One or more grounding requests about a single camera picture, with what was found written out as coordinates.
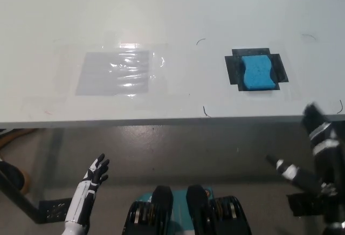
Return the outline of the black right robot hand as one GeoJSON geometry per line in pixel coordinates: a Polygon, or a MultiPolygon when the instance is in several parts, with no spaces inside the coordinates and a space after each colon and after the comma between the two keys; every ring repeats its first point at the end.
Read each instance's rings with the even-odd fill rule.
{"type": "Polygon", "coordinates": [[[316,104],[306,106],[301,121],[309,140],[314,172],[267,155],[277,173],[301,189],[289,195],[294,216],[322,215],[329,230],[344,230],[344,139],[316,104]]]}

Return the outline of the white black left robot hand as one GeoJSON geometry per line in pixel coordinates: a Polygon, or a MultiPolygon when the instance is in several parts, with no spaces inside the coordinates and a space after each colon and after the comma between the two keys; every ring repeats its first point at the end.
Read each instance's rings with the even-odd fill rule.
{"type": "Polygon", "coordinates": [[[110,160],[105,159],[105,154],[101,154],[88,168],[82,181],[86,183],[89,191],[97,192],[102,182],[108,178],[106,172],[108,171],[109,163],[110,160]]]}

